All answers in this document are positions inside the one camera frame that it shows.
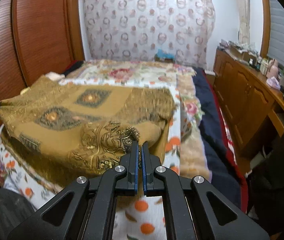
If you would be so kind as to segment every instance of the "silver bolt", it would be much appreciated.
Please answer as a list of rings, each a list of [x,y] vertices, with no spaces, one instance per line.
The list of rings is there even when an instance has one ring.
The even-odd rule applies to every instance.
[[[156,171],[159,172],[159,173],[163,173],[163,172],[166,171],[166,168],[163,167],[163,166],[158,166],[158,167],[156,168]]]
[[[202,176],[196,176],[196,177],[194,178],[194,181],[195,181],[196,183],[203,183],[203,182],[204,182],[204,178],[203,178]]]
[[[86,182],[86,177],[85,176],[80,176],[76,179],[76,182],[79,184],[83,184]]]
[[[122,172],[122,171],[125,170],[124,166],[122,166],[122,165],[118,165],[118,166],[116,166],[114,169],[115,169],[115,171],[117,171],[117,172]]]

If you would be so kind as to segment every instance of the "golden blanket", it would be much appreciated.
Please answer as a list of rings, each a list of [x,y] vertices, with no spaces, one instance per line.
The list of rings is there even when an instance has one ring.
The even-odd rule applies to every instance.
[[[132,140],[147,141],[163,160],[174,108],[168,89],[60,86],[41,77],[23,95],[1,102],[2,138],[41,176],[66,186],[80,174],[118,165]]]

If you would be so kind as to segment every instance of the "pink bottle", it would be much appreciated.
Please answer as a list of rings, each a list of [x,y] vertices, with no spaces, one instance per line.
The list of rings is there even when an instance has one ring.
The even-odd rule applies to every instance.
[[[271,67],[269,68],[269,71],[266,74],[267,78],[275,77],[277,79],[278,77],[278,61],[276,59],[271,60],[270,64]]]

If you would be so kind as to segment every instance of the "curtain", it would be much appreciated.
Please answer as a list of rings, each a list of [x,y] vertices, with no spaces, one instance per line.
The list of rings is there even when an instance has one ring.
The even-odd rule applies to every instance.
[[[250,44],[250,0],[236,0],[240,16],[238,40]]]
[[[92,58],[149,61],[158,49],[206,68],[212,0],[83,0]]]

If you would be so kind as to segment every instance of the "brown patterned fabric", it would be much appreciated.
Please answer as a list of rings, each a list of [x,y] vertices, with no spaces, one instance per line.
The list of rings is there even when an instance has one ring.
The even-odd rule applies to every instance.
[[[1,102],[0,119],[7,130],[2,137],[13,154],[65,186],[62,170],[73,179],[80,173],[102,174],[118,165],[132,140],[147,141],[163,160],[166,139],[161,136],[167,138],[163,131],[174,108],[168,89],[60,86],[41,77],[23,95]]]
[[[153,59],[157,49],[178,64],[206,68],[215,23],[212,0],[83,0],[94,59]]]

